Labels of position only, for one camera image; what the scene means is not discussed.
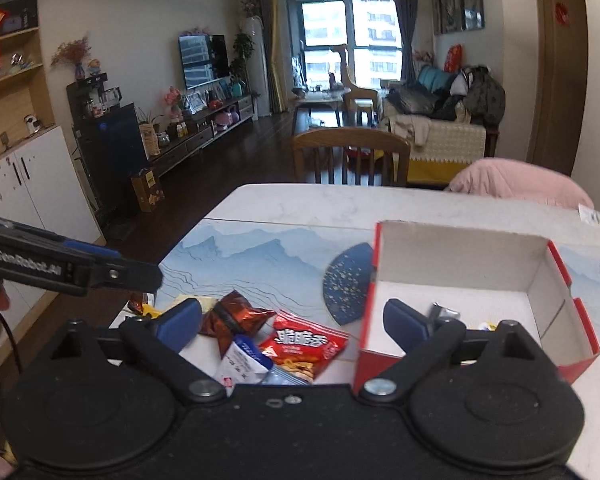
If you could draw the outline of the silver foil candy bar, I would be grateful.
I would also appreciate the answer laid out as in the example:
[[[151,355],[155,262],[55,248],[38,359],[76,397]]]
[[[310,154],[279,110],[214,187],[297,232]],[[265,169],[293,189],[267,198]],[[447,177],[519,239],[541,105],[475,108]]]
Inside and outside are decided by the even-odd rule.
[[[437,330],[444,323],[451,320],[460,320],[460,312],[443,307],[434,302],[428,311],[428,320],[434,330]]]

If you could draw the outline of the yellow black sesame packet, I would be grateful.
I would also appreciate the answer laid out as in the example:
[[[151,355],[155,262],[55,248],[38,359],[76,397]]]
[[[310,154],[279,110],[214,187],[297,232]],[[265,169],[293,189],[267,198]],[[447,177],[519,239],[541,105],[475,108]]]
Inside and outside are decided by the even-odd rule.
[[[133,292],[126,307],[140,318],[158,318],[162,312],[154,305],[155,296],[149,292]]]

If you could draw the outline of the yellow snack packet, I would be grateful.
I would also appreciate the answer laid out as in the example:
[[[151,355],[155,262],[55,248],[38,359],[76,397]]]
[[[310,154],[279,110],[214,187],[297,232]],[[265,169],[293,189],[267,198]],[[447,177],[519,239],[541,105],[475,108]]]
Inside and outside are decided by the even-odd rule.
[[[478,330],[483,330],[484,332],[494,332],[494,330],[496,330],[496,325],[490,322],[482,322],[479,324]]]

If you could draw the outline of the dark red foil snack bag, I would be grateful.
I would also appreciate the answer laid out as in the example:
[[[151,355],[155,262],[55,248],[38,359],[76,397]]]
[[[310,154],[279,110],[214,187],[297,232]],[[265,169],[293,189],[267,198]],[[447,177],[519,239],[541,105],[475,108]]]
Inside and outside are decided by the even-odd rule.
[[[204,314],[199,333],[212,337],[224,356],[238,335],[252,338],[262,330],[276,312],[253,307],[237,290],[233,290]]]

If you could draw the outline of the white blue milk candy packet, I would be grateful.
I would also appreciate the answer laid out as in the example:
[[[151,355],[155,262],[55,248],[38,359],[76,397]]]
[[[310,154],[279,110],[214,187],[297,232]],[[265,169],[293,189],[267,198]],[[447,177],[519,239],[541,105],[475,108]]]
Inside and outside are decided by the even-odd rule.
[[[251,338],[236,335],[224,353],[213,378],[231,396],[238,385],[257,385],[274,366]]]

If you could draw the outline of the red cardboard box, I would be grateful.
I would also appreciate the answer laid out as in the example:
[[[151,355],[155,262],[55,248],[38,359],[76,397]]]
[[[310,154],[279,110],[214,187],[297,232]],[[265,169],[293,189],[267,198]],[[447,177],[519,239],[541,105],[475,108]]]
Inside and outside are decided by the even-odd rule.
[[[583,301],[557,246],[547,238],[433,224],[383,221],[375,232],[374,272],[360,347],[400,358],[385,333],[382,311],[396,298],[426,313],[436,302],[460,312],[460,322],[520,323],[575,382],[600,354]]]

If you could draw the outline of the light blue snack packet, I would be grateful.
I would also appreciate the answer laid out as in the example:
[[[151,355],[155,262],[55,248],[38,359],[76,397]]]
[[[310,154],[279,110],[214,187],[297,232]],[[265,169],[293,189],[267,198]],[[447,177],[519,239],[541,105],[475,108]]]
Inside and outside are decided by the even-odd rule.
[[[261,386],[308,386],[310,383],[283,367],[273,365],[260,381]]]

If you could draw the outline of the red chinese snack packet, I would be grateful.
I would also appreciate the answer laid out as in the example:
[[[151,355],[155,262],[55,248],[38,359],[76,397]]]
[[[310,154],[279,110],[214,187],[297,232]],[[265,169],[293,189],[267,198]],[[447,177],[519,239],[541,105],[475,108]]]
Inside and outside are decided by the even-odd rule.
[[[285,372],[312,384],[349,343],[349,334],[280,310],[260,351]]]

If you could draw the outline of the white cupboard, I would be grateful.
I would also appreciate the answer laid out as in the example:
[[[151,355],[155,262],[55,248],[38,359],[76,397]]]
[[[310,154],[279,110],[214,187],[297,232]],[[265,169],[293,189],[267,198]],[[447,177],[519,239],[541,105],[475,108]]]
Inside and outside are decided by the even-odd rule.
[[[105,241],[61,128],[0,157],[0,217],[81,242]]]

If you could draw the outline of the blue mountain table runner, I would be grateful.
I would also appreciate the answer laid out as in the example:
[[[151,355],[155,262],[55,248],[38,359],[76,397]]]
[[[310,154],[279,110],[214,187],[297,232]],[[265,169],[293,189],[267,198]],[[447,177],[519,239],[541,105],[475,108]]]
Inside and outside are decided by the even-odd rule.
[[[257,308],[358,328],[372,281],[374,230],[204,220],[160,263],[155,305],[237,290]],[[600,246],[556,245],[600,341]]]

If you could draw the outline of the brown paper gift bag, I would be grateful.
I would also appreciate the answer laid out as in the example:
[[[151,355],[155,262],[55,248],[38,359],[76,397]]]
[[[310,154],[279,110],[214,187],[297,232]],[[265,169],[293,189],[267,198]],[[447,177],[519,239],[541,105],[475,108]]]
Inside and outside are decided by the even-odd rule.
[[[163,189],[152,170],[143,169],[131,182],[141,211],[153,212],[164,201]]]

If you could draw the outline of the black cabinet with coffee machine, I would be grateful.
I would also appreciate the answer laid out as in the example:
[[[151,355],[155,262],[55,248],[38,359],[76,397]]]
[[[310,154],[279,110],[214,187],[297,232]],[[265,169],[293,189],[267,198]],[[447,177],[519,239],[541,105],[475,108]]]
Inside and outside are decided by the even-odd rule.
[[[132,179],[147,166],[135,106],[100,73],[68,84],[72,131],[96,218],[106,230],[125,229],[140,212]]]

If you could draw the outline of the pink cushion on chair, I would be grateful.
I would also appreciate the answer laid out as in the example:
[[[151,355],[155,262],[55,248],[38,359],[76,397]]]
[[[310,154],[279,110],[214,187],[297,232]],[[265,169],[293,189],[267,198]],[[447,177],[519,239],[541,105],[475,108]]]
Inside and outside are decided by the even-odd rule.
[[[446,190],[502,200],[528,200],[564,209],[578,210],[580,205],[594,208],[588,193],[570,177],[506,158],[477,160],[460,171]]]

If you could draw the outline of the wooden dining chair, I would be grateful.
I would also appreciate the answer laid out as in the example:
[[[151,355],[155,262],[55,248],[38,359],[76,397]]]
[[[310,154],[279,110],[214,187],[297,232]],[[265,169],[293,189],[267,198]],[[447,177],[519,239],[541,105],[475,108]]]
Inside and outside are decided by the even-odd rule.
[[[407,187],[411,143],[372,128],[314,128],[291,139],[300,183]]]

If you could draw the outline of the sofa with white cover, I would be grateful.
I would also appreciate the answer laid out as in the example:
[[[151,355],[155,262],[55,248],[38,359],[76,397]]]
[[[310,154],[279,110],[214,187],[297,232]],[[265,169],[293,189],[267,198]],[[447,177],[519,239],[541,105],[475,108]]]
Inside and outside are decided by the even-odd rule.
[[[415,81],[381,88],[381,128],[411,144],[408,184],[444,188],[460,170],[495,155],[506,94],[486,66],[449,73],[426,65]]]

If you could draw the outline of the long tv console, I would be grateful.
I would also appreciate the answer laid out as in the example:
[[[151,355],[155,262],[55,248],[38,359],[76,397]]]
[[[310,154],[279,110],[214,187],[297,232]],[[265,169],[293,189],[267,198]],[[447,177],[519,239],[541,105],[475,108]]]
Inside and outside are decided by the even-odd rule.
[[[223,101],[216,110],[205,108],[186,120],[187,133],[184,136],[175,136],[158,155],[148,158],[147,168],[156,177],[161,177],[189,156],[208,148],[214,141],[250,120],[253,120],[251,96]]]

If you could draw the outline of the wooden door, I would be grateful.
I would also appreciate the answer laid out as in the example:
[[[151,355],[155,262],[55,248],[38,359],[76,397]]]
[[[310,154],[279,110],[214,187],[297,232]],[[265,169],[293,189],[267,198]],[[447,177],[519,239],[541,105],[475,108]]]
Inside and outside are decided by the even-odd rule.
[[[538,0],[539,64],[527,159],[569,176],[588,84],[585,0]]]

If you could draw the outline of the coffee table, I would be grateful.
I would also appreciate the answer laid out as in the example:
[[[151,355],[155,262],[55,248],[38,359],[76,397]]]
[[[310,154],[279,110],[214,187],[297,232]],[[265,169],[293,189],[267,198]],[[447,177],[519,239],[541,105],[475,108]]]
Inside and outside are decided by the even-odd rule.
[[[297,132],[298,116],[302,110],[311,114],[312,110],[331,110],[335,113],[338,127],[342,126],[341,112],[343,111],[344,99],[350,92],[349,88],[334,91],[306,92],[303,96],[296,96],[290,102],[294,107],[294,122],[292,132]]]

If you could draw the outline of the flat screen television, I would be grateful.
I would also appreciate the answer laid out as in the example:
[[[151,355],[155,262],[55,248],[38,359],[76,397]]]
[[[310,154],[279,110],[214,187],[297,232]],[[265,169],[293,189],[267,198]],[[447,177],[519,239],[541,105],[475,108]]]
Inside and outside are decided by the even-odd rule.
[[[187,90],[230,76],[223,35],[179,36],[178,50]]]

